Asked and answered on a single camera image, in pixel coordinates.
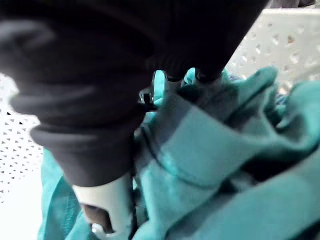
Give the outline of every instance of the black fabric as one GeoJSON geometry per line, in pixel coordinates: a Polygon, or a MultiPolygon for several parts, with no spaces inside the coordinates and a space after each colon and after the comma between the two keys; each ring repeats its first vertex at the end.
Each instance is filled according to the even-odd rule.
{"type": "Polygon", "coordinates": [[[102,185],[131,167],[153,72],[218,75],[266,2],[0,0],[0,72],[68,181],[102,185]]]}

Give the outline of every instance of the teal garment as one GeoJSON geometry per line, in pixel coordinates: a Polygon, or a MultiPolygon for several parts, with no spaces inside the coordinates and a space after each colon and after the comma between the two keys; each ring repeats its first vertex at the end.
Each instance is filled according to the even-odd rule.
{"type": "MultiPolygon", "coordinates": [[[[296,86],[283,106],[276,105],[275,78],[270,67],[248,81],[235,82],[224,71],[200,108],[188,101],[193,91],[162,99],[164,75],[156,73],[161,107],[136,134],[148,220],[133,239],[287,240],[320,220],[320,81],[296,86]],[[296,165],[238,193],[221,192],[249,161],[296,165]]],[[[94,240],[48,151],[42,183],[38,240],[94,240]]]]}
{"type": "Polygon", "coordinates": [[[46,149],[43,152],[41,181],[42,224],[37,240],[97,240],[60,166],[46,149]]]}

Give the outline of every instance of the clothing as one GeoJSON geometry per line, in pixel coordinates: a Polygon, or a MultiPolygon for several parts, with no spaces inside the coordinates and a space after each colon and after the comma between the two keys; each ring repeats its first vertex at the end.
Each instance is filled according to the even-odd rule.
{"type": "Polygon", "coordinates": [[[219,75],[266,2],[0,0],[0,72],[68,182],[103,185],[133,165],[138,93],[153,72],[219,75]]]}
{"type": "MultiPolygon", "coordinates": [[[[234,81],[224,71],[211,93],[225,93],[225,104],[232,103],[225,111],[209,115],[207,108],[190,103],[195,92],[189,91],[184,98],[164,99],[158,113],[150,113],[136,133],[142,151],[135,157],[147,220],[133,239],[315,239],[320,232],[320,82],[295,86],[285,103],[276,105],[275,78],[270,67],[248,81],[234,81]],[[231,101],[229,89],[238,89],[241,97],[231,101]],[[285,111],[278,111],[283,104],[285,111]],[[248,176],[255,181],[226,189],[232,179],[239,186],[243,173],[242,183],[248,176]]],[[[163,84],[158,72],[156,90],[163,84]]],[[[211,96],[208,104],[219,106],[218,95],[211,96]]],[[[48,188],[38,239],[91,239],[57,168],[45,151],[43,184],[48,188]],[[65,232],[57,238],[52,231],[65,232]]]]}

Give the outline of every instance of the hole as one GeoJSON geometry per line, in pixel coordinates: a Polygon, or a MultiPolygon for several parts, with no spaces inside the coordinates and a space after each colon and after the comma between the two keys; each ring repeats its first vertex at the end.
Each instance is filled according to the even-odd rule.
{"type": "Polygon", "coordinates": [[[248,62],[248,59],[245,54],[242,56],[242,59],[243,59],[243,61],[248,62]]]}
{"type": "Polygon", "coordinates": [[[290,67],[288,65],[284,65],[283,71],[286,72],[286,73],[289,72],[290,71],[290,67]]]}
{"type": "Polygon", "coordinates": [[[294,43],[296,42],[296,40],[294,39],[293,36],[289,35],[287,38],[287,47],[291,47],[292,45],[294,45],[294,43]]]}
{"type": "Polygon", "coordinates": [[[319,81],[320,80],[320,72],[318,74],[312,74],[309,76],[310,81],[319,81]]]}
{"type": "Polygon", "coordinates": [[[293,53],[291,56],[290,56],[290,60],[291,62],[293,62],[294,64],[297,64],[299,62],[299,53],[298,52],[295,52],[293,53]]]}
{"type": "Polygon", "coordinates": [[[275,44],[275,45],[278,45],[279,44],[279,34],[276,34],[272,37],[272,42],[275,44]]]}
{"type": "Polygon", "coordinates": [[[258,44],[256,47],[255,47],[255,51],[260,54],[261,53],[261,45],[258,44]]]}

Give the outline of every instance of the laundry basket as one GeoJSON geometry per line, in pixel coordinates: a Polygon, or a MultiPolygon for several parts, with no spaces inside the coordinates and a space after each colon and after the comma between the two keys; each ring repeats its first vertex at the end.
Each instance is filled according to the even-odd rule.
{"type": "MultiPolygon", "coordinates": [[[[278,67],[284,94],[297,81],[320,79],[319,9],[264,10],[226,68],[247,78],[267,65],[278,67]]],[[[12,79],[0,75],[0,203],[15,181],[39,170],[42,159],[42,148],[29,137],[37,118],[15,113],[8,104],[16,92],[12,79]]]]}

